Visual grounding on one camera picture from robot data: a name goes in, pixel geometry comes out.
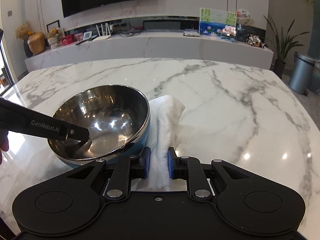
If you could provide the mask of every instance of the silver bolt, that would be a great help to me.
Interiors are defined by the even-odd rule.
[[[209,197],[210,196],[210,191],[206,190],[206,189],[198,189],[195,192],[195,195],[197,197]]]
[[[122,195],[122,191],[119,189],[111,189],[107,192],[109,197],[120,197]]]

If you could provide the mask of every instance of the black vase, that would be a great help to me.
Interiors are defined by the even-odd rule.
[[[285,67],[285,62],[277,59],[275,62],[275,67],[273,68],[273,72],[281,79],[282,79],[282,73],[284,71],[284,67]]]
[[[26,57],[32,57],[33,53],[31,52],[29,45],[28,45],[28,39],[23,41],[23,48],[24,48],[24,53],[26,54]]]

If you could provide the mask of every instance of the white marble tabletop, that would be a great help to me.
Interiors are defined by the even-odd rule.
[[[273,72],[203,60],[112,59],[33,71],[5,98],[52,115],[76,93],[105,84],[135,87],[149,100],[178,98],[186,106],[176,136],[179,155],[202,163],[224,159],[296,190],[306,203],[299,231],[320,239],[320,132]],[[46,139],[10,133],[9,142],[0,166],[0,216],[18,233],[15,197],[70,168]]]

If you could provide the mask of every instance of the lotus painting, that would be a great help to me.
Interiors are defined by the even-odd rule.
[[[237,14],[208,8],[200,8],[199,33],[208,36],[220,36],[228,25],[236,27]]]

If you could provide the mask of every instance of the metal bowl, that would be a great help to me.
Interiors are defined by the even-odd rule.
[[[83,91],[66,101],[53,117],[85,127],[90,139],[48,140],[63,161],[82,165],[95,159],[115,161],[123,153],[143,149],[150,123],[147,98],[138,90],[123,85],[106,85]]]

